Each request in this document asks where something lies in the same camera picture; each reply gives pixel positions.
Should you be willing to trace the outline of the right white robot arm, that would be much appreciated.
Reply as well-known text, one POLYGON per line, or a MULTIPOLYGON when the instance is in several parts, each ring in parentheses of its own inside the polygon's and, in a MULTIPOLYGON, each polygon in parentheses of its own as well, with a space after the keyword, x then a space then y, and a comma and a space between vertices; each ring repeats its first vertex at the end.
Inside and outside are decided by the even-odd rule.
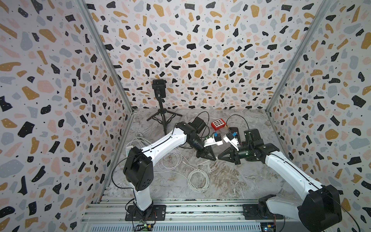
POLYGON ((281 215, 300 221, 310 232, 322 232, 342 221, 342 208, 338 190, 332 185, 323 185, 292 163, 278 147, 264 143, 257 129, 244 131, 245 141, 239 141, 237 130, 222 137, 230 148, 219 160, 240 164, 241 160, 260 161, 272 168, 300 196, 290 200, 269 194, 258 200, 257 215, 268 218, 281 215))

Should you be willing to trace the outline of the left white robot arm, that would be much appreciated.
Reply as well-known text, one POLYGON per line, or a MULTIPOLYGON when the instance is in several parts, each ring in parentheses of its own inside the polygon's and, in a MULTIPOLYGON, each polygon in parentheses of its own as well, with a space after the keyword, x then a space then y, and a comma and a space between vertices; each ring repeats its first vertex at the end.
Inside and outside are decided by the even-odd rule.
POLYGON ((171 132, 156 142, 143 147, 133 147, 126 159, 123 169, 127 181, 134 189, 136 208, 144 213, 153 208, 149 186, 154 179, 154 166, 175 148, 189 144, 196 151, 197 158, 216 160, 212 146, 223 144, 221 135, 214 133, 206 139, 201 139, 191 124, 181 121, 175 124, 171 132))

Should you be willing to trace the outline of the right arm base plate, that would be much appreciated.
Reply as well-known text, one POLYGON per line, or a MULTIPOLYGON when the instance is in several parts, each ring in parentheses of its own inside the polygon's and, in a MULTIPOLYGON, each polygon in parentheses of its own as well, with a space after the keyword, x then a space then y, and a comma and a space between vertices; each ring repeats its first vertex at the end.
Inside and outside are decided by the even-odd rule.
POLYGON ((269 210, 264 209, 259 204, 244 204, 243 216, 245 220, 274 220, 284 219, 284 216, 279 214, 272 214, 269 210))

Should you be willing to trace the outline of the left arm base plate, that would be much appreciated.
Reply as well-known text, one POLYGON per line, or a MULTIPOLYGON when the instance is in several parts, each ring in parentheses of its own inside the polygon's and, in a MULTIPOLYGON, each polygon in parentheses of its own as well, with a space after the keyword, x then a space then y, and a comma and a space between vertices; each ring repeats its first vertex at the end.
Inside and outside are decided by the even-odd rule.
POLYGON ((125 221, 164 221, 166 217, 166 205, 153 205, 145 211, 137 206, 129 206, 125 221))

